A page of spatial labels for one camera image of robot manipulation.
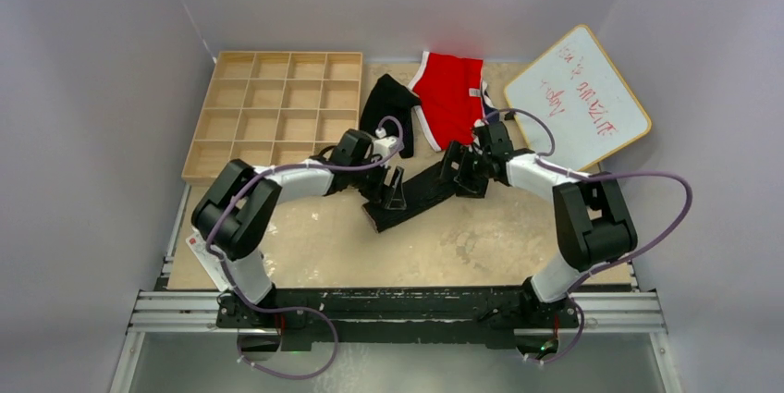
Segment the black striped underwear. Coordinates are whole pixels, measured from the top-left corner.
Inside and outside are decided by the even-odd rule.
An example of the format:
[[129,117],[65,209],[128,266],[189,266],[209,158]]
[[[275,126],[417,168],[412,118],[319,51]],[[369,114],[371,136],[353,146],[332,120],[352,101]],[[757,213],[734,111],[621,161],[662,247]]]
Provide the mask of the black striped underwear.
[[441,178],[440,174],[441,165],[433,164],[403,181],[402,191],[406,202],[403,209],[386,209],[377,203],[365,203],[362,210],[374,230],[382,233],[397,227],[455,196],[457,185],[453,180]]

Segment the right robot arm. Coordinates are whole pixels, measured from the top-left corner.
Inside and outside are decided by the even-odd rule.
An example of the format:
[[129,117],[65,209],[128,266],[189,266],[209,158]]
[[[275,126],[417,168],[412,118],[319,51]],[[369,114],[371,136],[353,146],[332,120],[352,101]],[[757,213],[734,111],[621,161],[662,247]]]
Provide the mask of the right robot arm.
[[523,283],[521,318],[541,325],[577,281],[612,264],[638,245],[638,236],[618,182],[557,170],[541,154],[517,149],[501,122],[477,126],[469,145],[452,141],[442,158],[440,179],[459,197],[482,198],[489,182],[525,190],[551,203],[557,253]]

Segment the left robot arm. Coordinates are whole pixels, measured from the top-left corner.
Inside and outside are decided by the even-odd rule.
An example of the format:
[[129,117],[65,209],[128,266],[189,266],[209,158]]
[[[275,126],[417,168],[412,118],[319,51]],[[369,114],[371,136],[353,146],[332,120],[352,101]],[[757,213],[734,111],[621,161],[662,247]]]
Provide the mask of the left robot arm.
[[[230,160],[190,216],[206,252],[216,258],[228,289],[241,300],[240,316],[251,326],[270,324],[281,312],[276,288],[263,267],[259,246],[278,205],[354,188],[370,203],[404,206],[402,169],[389,161],[403,149],[383,129],[347,130],[339,142],[298,163],[252,166]],[[387,174],[393,180],[386,182]]]

